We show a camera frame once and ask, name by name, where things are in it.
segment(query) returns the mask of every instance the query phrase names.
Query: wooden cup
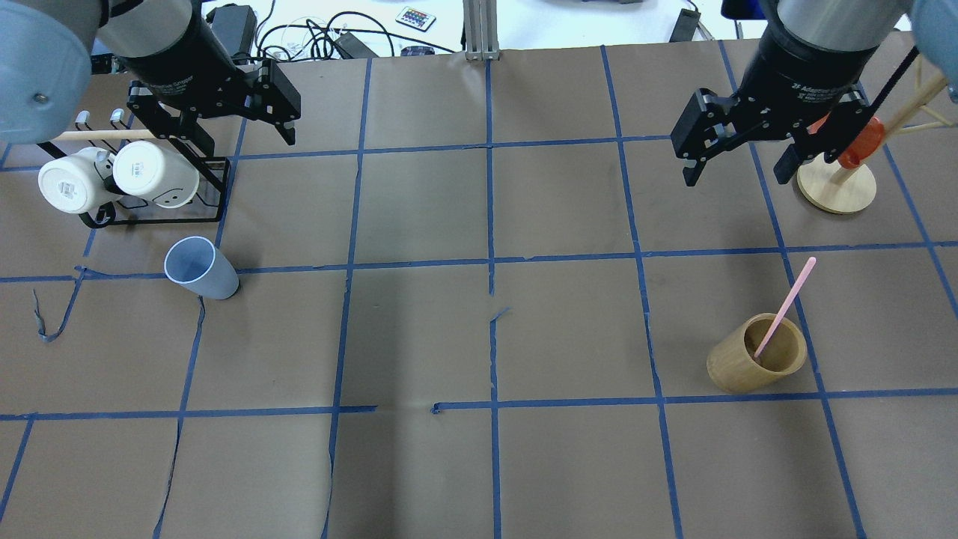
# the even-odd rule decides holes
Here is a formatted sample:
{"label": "wooden cup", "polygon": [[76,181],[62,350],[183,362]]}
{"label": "wooden cup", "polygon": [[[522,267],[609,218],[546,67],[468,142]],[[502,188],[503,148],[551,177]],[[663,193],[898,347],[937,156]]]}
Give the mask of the wooden cup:
{"label": "wooden cup", "polygon": [[747,393],[785,378],[805,363],[805,337],[787,318],[782,319],[759,357],[761,364],[752,359],[773,319],[771,313],[751,317],[709,352],[705,366],[721,390]]}

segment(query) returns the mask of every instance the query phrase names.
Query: pink stick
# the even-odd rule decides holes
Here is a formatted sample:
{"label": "pink stick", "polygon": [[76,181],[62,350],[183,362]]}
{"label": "pink stick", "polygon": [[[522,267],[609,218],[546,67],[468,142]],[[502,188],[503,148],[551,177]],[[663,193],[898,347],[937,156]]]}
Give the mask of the pink stick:
{"label": "pink stick", "polygon": [[772,338],[772,334],[775,333],[775,330],[778,329],[780,323],[782,323],[782,318],[785,317],[785,313],[791,304],[795,301],[795,296],[798,295],[798,291],[802,290],[802,285],[805,284],[805,280],[809,278],[809,273],[811,269],[815,267],[815,262],[817,259],[813,256],[809,257],[809,260],[805,263],[805,267],[802,268],[802,272],[798,274],[798,278],[795,279],[795,284],[792,285],[791,290],[788,291],[788,295],[785,297],[785,303],[782,304],[782,308],[779,309],[775,319],[772,320],[772,325],[768,327],[768,331],[765,332],[765,337],[762,339],[762,344],[759,344],[759,347],[755,350],[755,357],[758,358],[759,354],[765,350],[765,346],[768,344],[768,341]]}

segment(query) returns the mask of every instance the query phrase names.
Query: blue plastic cup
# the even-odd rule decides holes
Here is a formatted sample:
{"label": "blue plastic cup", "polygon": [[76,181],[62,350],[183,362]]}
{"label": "blue plastic cup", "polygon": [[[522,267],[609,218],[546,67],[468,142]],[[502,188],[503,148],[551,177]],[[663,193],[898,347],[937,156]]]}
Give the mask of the blue plastic cup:
{"label": "blue plastic cup", "polygon": [[202,236],[173,244],[163,260],[163,272],[177,285],[212,299],[226,299],[240,287],[233,265]]}

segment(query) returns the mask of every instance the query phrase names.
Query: round wooden base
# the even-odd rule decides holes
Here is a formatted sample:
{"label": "round wooden base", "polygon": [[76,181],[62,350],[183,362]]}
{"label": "round wooden base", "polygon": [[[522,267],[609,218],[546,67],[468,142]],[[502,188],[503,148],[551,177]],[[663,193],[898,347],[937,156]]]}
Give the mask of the round wooden base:
{"label": "round wooden base", "polygon": [[875,199],[875,175],[867,165],[858,167],[848,179],[832,182],[832,176],[841,170],[837,161],[826,163],[819,155],[808,165],[798,169],[798,188],[819,209],[829,213],[859,212]]}

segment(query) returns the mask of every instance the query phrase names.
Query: white ceramic cup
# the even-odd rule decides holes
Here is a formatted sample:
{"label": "white ceramic cup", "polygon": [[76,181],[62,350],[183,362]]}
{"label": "white ceramic cup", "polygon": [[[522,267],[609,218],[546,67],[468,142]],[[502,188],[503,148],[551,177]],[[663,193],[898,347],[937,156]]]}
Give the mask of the white ceramic cup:
{"label": "white ceramic cup", "polygon": [[199,188],[199,171],[186,157],[146,140],[120,149],[113,179],[125,193],[164,208],[188,203]]}
{"label": "white ceramic cup", "polygon": [[190,236],[173,244],[163,260],[163,272],[177,285],[212,299],[226,299],[240,286],[230,261],[202,236]]}
{"label": "white ceramic cup", "polygon": [[[100,152],[105,159],[97,160]],[[64,213],[81,214],[96,210],[122,195],[110,193],[103,179],[112,173],[113,155],[99,148],[84,148],[73,155],[43,165],[37,175],[40,193]]]}

